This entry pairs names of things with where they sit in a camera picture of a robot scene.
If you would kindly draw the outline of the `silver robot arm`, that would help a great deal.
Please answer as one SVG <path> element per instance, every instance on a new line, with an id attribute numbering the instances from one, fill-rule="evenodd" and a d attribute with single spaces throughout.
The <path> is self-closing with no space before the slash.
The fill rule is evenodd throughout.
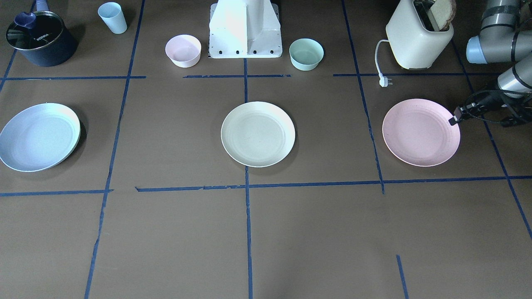
<path id="1" fill-rule="evenodd" d="M 475 64 L 513 62 L 509 70 L 483 90 L 472 93 L 449 119 L 450 125 L 507 108 L 509 115 L 498 121 L 503 127 L 531 122 L 532 55 L 530 30 L 520 30 L 518 0 L 489 0 L 481 29 L 467 45 L 467 60 Z"/>

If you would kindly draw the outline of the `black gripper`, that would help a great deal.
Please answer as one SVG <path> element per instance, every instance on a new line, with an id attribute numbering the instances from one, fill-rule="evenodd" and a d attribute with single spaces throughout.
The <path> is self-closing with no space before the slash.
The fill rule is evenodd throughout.
<path id="1" fill-rule="evenodd" d="M 507 109 L 509 115 L 501 120 L 483 118 L 485 113 Z M 482 90 L 472 93 L 458 106 L 448 120 L 451 126 L 469 119 L 479 119 L 502 127 L 529 124 L 532 121 L 531 93 L 510 90 Z"/>

